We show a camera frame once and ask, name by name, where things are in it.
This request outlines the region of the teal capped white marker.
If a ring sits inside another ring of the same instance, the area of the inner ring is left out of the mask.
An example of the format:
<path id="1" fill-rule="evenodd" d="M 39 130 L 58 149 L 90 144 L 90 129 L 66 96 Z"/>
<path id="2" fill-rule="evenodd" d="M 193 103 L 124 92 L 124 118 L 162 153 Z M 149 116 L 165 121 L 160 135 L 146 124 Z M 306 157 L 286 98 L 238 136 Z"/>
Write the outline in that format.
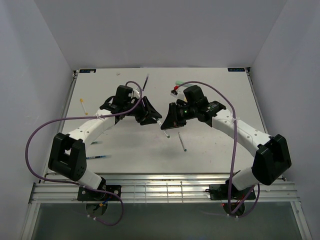
<path id="1" fill-rule="evenodd" d="M 157 119 L 156 122 L 160 127 L 162 127 L 162 122 L 159 119 Z M 169 139 L 170 135 L 168 134 L 168 132 L 165 129 L 162 129 L 162 128 L 161 128 L 161 130 L 164 133 L 164 135 Z"/>

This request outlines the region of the green capped white marker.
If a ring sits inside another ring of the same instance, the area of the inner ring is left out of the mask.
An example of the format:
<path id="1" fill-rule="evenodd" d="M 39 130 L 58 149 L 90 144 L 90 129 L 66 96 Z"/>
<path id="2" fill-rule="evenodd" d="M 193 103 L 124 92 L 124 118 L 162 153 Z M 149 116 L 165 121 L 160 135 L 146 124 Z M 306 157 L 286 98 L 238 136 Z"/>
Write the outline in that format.
<path id="1" fill-rule="evenodd" d="M 182 146 L 183 151 L 186 152 L 186 151 L 187 151 L 187 148 L 186 148 L 186 146 L 185 146 L 184 140 L 183 140 L 180 132 L 178 132 L 178 138 L 179 138 L 179 141 L 180 141 L 180 143 L 181 143 L 181 146 Z"/>

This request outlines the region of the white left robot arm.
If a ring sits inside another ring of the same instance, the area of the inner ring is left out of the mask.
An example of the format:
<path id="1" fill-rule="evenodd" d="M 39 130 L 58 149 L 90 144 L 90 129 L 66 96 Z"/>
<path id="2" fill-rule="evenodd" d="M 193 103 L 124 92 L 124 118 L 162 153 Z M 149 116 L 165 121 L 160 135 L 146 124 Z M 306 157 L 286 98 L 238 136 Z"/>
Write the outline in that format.
<path id="1" fill-rule="evenodd" d="M 124 117 L 134 117 L 141 126 L 155 124 L 162 115 L 146 96 L 120 85 L 98 109 L 92 119 L 67 134 L 58 133 L 52 143 L 48 168 L 82 186 L 100 200 L 106 195 L 105 180 L 87 168 L 87 149 L 100 135 Z"/>

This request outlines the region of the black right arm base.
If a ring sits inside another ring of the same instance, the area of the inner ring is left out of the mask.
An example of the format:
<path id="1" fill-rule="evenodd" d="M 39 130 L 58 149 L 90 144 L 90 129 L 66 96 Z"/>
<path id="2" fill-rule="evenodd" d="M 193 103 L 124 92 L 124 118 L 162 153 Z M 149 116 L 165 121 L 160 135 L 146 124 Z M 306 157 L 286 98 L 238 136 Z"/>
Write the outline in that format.
<path id="1" fill-rule="evenodd" d="M 211 200 L 227 200 L 228 199 L 228 185 L 227 184 L 210 184 L 205 190 L 209 193 Z M 256 194 L 254 190 L 249 187 L 244 190 L 237 190 L 234 186 L 231 187 L 231 199 L 232 200 L 242 200 L 246 194 L 249 193 L 247 200 L 255 200 Z"/>

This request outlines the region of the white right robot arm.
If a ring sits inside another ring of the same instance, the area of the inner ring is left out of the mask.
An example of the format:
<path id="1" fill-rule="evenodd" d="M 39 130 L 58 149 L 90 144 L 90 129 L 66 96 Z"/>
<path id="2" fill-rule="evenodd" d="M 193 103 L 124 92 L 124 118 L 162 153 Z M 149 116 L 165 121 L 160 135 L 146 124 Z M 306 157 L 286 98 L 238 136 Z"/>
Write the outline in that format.
<path id="1" fill-rule="evenodd" d="M 175 86 L 171 95 L 168 113 L 161 125 L 162 130 L 184 127 L 188 120 L 197 119 L 209 127 L 219 130 L 240 144 L 252 156 L 251 166 L 231 173 L 223 190 L 229 198 L 237 199 L 244 190 L 263 184 L 270 186 L 292 165 L 287 140 L 280 134 L 271 136 L 236 119 L 234 111 L 218 101 L 209 101 L 197 85 L 187 87 L 183 92 Z"/>

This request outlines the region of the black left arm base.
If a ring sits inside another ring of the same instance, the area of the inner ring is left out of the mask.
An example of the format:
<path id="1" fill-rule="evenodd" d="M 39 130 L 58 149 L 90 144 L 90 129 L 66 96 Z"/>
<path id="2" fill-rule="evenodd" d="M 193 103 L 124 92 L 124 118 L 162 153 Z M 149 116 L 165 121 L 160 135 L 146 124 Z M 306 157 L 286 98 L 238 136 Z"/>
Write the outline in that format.
<path id="1" fill-rule="evenodd" d="M 103 191 L 107 191 L 113 194 L 116 194 L 118 197 L 121 197 L 122 193 L 122 186 L 121 185 L 106 185 L 105 189 Z M 89 190 L 85 187 L 80 186 L 78 189 L 77 194 L 77 200 L 78 201 L 84 201 L 84 202 L 92 202 L 92 201 L 117 201 L 118 198 L 115 197 L 112 194 L 104 193 L 104 192 L 97 192 L 93 190 Z"/>

